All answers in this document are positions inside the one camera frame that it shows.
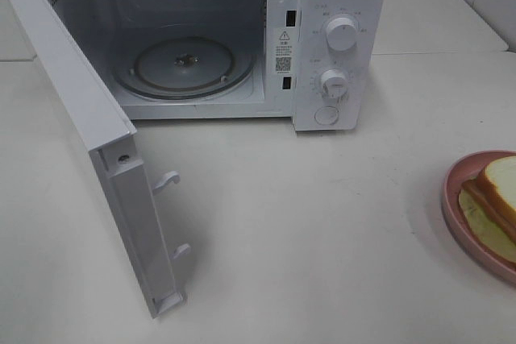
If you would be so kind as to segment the white timer knob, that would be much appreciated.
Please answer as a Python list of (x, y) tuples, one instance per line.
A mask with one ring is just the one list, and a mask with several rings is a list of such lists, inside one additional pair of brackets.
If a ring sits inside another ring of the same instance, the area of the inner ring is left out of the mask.
[(320, 76), (322, 93), (330, 99), (339, 99), (347, 91), (350, 77), (347, 72), (341, 69), (328, 69)]

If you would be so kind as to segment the upper white power knob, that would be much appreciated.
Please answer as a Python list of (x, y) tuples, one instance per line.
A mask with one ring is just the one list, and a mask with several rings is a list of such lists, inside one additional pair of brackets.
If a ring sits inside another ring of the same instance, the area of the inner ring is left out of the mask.
[(337, 15), (326, 25), (328, 46), (337, 52), (345, 52), (357, 41), (358, 22), (350, 15)]

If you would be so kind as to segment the white microwave oven body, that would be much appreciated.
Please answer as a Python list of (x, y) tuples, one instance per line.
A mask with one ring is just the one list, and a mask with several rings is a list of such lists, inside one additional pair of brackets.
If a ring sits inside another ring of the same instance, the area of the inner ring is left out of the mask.
[[(49, 0), (69, 34), (130, 120), (290, 118), (297, 131), (355, 127), (383, 0)], [(332, 50), (325, 34), (337, 15), (358, 22), (356, 44)], [(116, 55), (132, 45), (202, 36), (252, 50), (252, 72), (224, 92), (163, 101), (124, 89), (112, 74)], [(320, 76), (348, 73), (348, 91), (325, 97)], [(319, 125), (315, 112), (339, 110), (334, 125)]]

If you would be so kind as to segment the toy sandwich with lettuce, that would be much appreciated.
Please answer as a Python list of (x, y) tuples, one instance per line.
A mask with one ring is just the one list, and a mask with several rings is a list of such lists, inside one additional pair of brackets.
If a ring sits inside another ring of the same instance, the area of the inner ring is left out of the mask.
[(515, 263), (515, 157), (486, 164), (461, 185), (459, 206), (474, 237), (506, 262)]

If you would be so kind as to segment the round white door button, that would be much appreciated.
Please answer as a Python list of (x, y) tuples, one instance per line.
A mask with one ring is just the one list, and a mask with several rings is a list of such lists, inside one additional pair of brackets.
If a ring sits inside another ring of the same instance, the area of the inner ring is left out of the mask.
[(319, 125), (334, 125), (339, 120), (339, 110), (334, 106), (321, 107), (315, 112), (314, 119)]

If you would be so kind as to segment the pink round plate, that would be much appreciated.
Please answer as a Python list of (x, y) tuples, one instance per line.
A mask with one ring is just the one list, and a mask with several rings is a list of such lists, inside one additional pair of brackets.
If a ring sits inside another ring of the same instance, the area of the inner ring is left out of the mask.
[(488, 163), (514, 151), (479, 151), (458, 159), (447, 171), (441, 192), (443, 220), (462, 250), (480, 267), (500, 280), (515, 286), (515, 264), (492, 252), (472, 233), (459, 203), (462, 183), (476, 177)]

